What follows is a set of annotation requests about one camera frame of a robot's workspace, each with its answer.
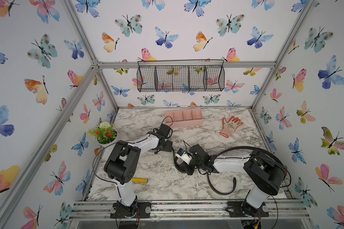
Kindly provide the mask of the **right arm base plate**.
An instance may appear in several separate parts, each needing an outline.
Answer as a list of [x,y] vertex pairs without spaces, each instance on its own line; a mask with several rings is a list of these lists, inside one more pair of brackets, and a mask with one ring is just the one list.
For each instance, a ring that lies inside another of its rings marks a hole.
[[231,218],[238,217],[268,217],[269,209],[263,202],[259,208],[255,208],[248,204],[245,200],[228,201],[225,211],[229,213]]

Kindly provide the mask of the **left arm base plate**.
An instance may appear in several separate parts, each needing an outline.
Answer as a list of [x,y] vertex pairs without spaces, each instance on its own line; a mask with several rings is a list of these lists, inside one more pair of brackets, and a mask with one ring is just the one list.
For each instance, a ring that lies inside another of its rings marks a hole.
[[134,201],[130,206],[125,206],[117,201],[113,204],[111,209],[111,219],[126,219],[138,217],[147,219],[150,217],[152,211],[152,204],[150,202]]

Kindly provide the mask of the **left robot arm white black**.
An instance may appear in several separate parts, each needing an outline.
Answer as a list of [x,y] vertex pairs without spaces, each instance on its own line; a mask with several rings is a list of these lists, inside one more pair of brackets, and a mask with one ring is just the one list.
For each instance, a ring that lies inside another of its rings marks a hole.
[[119,202],[123,206],[130,207],[137,201],[131,180],[136,172],[140,155],[149,150],[172,152],[173,143],[169,140],[172,133],[173,130],[169,126],[161,124],[140,139],[129,142],[120,140],[115,144],[105,163],[104,172],[117,185]]

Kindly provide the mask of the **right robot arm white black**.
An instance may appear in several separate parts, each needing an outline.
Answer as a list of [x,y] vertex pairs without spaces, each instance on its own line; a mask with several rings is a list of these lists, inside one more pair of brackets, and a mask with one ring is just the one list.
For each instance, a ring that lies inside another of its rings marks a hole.
[[209,155],[200,145],[192,146],[189,151],[180,148],[174,153],[174,165],[179,172],[190,176],[195,171],[203,171],[207,177],[224,172],[247,174],[254,186],[245,197],[243,207],[255,211],[268,197],[278,194],[287,173],[272,153],[250,146],[232,147],[215,155]]

